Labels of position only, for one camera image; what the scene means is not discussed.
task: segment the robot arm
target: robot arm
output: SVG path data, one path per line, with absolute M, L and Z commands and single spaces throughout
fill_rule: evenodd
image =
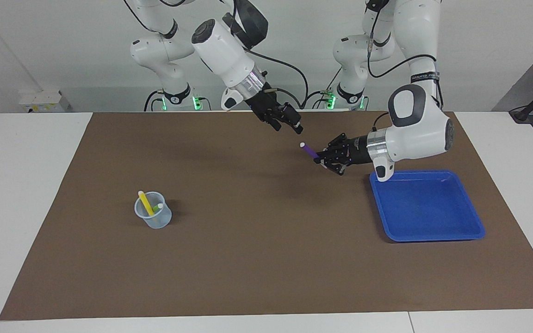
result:
M 230 110 L 245 101 L 259 120 L 268 123 L 275 130 L 279 131 L 280 123 L 286 123 L 300 134 L 303 130 L 300 123 L 302 116 L 291 104 L 281 105 L 277 101 L 274 89 L 241 45 L 242 42 L 250 49 L 264 39 L 266 30 L 262 31 L 260 27 L 266 28 L 268 25 L 260 22 L 266 20 L 247 0 L 234 0 L 233 4 L 237 8 L 246 9 L 245 13 L 242 13 L 241 9 L 234 11 L 236 19 L 233 19 L 234 15 L 226 14 L 224 22 L 230 30 L 224 23 L 209 19 L 197 28 L 192 37 L 192 45 L 203 63 L 218 75 L 227 87 L 222 96 L 222 108 Z M 245 15 L 251 15 L 254 19 L 247 19 Z M 258 25 L 241 26 L 238 17 L 241 22 L 254 21 L 258 22 Z M 259 27 L 260 32 L 254 31 L 252 27 Z
M 172 107 L 195 106 L 191 96 L 193 87 L 186 80 L 182 67 L 173 63 L 194 53 L 190 34 L 178 27 L 167 7 L 159 0 L 135 0 L 135 3 L 137 17 L 157 34 L 135 40 L 131 44 L 131 56 L 140 66 L 157 74 L 163 95 Z
M 346 105 L 351 110 L 359 105 L 366 87 L 368 57 L 371 62 L 388 59 L 394 53 L 396 46 L 391 33 L 394 2 L 385 6 L 373 2 L 370 1 L 363 17 L 364 34 L 338 39 L 333 48 L 332 54 L 342 67 L 341 79 L 336 86 L 336 97 L 341 105 Z M 370 40 L 374 22 L 376 22 L 376 35 Z
M 370 0 L 368 7 L 374 2 L 380 8 L 378 0 Z M 388 6 L 394 11 L 396 43 L 407 59 L 417 56 L 409 61 L 411 84 L 394 91 L 388 101 L 392 126 L 355 139 L 343 133 L 317 153 L 315 163 L 338 175 L 351 164 L 372 162 L 379 181 L 386 181 L 394 173 L 394 162 L 441 154 L 453 144 L 453 123 L 436 98 L 440 0 L 390 0 Z

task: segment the white table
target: white table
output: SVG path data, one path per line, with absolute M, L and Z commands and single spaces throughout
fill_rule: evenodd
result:
M 533 246 L 532 127 L 515 124 L 505 113 L 457 117 Z M 0 114 L 0 312 L 90 118 L 90 113 Z M 533 332 L 533 310 L 0 322 L 0 332 L 84 331 L 525 333 Z

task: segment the blue plastic tray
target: blue plastic tray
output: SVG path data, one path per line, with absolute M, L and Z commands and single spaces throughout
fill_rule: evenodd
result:
M 447 170 L 396 171 L 370 182 L 385 233 L 396 242 L 462 241 L 484 237 L 484 226 L 457 175 Z

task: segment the purple marker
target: purple marker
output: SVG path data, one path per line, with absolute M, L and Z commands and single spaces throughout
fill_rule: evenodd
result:
M 311 150 L 311 148 L 305 144 L 305 142 L 300 143 L 300 147 L 303 148 L 306 153 L 310 154 L 312 158 L 320 158 L 315 151 Z

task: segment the brown table mat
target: brown table mat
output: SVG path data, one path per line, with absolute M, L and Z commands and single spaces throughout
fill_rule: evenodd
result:
M 482 240 L 392 242 L 372 166 L 339 177 L 298 147 L 378 115 L 304 113 L 300 136 L 252 113 L 93 115 L 0 320 L 533 308 L 533 249 L 452 114 L 450 152 L 396 166 L 456 172 Z M 167 227 L 135 216 L 138 190 Z

